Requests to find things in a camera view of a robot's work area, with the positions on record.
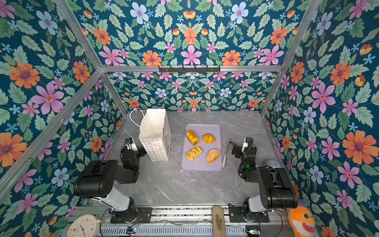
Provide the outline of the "white metal tongs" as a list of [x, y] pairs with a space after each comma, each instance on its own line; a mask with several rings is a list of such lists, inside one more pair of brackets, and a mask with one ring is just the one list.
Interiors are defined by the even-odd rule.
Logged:
[[225, 164], [226, 164], [226, 158], [227, 158], [227, 154], [228, 154], [228, 148], [229, 148], [231, 142], [232, 142], [231, 138], [228, 137], [226, 148], [224, 150], [224, 155], [223, 155], [223, 167], [225, 167]]

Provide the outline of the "white paper gift bag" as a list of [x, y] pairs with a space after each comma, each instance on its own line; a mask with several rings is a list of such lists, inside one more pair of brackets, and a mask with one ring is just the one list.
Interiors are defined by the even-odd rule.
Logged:
[[168, 161], [171, 131], [167, 112], [164, 108], [147, 109], [142, 113], [139, 140], [151, 161]]

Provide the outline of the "oval sesame bread roll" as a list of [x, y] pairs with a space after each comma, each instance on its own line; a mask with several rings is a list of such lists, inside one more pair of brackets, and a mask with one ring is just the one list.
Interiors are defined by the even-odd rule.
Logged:
[[211, 149], [206, 157], [208, 163], [214, 162], [221, 155], [220, 149]]

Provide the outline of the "round yellow ridged bun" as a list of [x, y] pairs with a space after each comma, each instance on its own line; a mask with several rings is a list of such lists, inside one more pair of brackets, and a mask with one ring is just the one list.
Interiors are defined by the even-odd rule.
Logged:
[[212, 144], [216, 141], [216, 138], [212, 134], [204, 134], [202, 139], [207, 144]]

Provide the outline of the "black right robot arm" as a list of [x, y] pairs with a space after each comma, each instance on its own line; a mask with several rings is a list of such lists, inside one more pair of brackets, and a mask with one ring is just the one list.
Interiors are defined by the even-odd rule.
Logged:
[[233, 145], [232, 155], [240, 159], [238, 175], [245, 182], [256, 183], [259, 194], [247, 197], [242, 207], [228, 205], [232, 222], [268, 222], [268, 212], [285, 213], [288, 209], [297, 208], [299, 199], [285, 168], [276, 160], [266, 160], [261, 166], [256, 163], [257, 147], [251, 137], [245, 137], [240, 147], [228, 139]]

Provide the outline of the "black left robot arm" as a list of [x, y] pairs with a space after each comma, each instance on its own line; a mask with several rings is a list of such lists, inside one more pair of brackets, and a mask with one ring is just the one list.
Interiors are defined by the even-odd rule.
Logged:
[[120, 150], [122, 165], [118, 165], [117, 160], [91, 161], [81, 172], [74, 187], [74, 195], [106, 205], [113, 224], [139, 221], [140, 214], [135, 201], [115, 188], [114, 183], [136, 183], [140, 174], [140, 158], [146, 154], [143, 147], [136, 146], [133, 138], [126, 138]]

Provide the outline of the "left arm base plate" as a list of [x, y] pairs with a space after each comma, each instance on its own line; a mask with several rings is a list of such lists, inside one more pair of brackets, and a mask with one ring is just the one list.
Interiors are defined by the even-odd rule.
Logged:
[[151, 207], [137, 207], [126, 211], [113, 211], [111, 224], [147, 224], [152, 218]]

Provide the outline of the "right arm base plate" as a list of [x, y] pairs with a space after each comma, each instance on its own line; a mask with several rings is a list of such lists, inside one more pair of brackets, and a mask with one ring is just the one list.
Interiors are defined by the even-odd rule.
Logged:
[[230, 222], [232, 223], [268, 223], [269, 217], [267, 212], [251, 212], [247, 203], [242, 206], [228, 204]]

